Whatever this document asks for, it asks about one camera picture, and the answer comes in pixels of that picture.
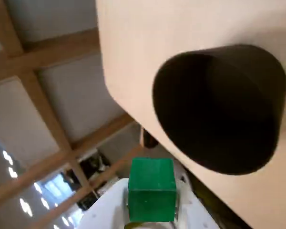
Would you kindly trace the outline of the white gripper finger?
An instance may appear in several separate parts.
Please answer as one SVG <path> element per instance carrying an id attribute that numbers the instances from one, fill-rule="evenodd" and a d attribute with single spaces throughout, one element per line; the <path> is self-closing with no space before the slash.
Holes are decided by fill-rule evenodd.
<path id="1" fill-rule="evenodd" d="M 83 215 L 80 229 L 123 229 L 130 223 L 127 208 L 128 179 L 108 189 Z"/>
<path id="2" fill-rule="evenodd" d="M 216 229 L 217 223 L 192 190 L 183 168 L 174 167 L 177 201 L 174 229 Z"/>

